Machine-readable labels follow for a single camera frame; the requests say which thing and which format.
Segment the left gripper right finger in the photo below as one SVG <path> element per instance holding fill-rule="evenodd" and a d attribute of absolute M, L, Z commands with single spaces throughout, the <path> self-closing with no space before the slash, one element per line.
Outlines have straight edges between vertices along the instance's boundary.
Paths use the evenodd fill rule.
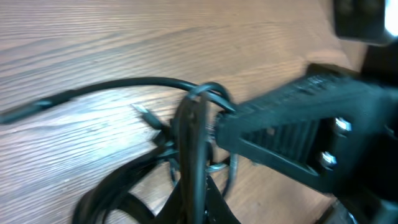
<path fill-rule="evenodd" d="M 206 177 L 205 223 L 206 224 L 241 224 L 229 209 L 211 176 Z"/>

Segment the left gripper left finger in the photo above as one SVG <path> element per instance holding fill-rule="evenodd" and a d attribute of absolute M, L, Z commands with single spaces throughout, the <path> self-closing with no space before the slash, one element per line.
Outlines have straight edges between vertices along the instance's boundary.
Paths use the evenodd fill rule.
<path fill-rule="evenodd" d="M 161 211 L 150 221 L 150 224 L 186 224 L 186 198 L 184 187 L 178 183 L 167 199 Z"/>

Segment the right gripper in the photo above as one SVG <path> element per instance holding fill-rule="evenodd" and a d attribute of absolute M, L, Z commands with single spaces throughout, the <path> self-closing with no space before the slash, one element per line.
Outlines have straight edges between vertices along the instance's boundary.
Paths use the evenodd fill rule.
<path fill-rule="evenodd" d="M 332 1 L 330 16 L 359 72 L 312 63 L 221 115 L 216 143 L 333 193 L 324 223 L 396 223 L 397 2 Z"/>

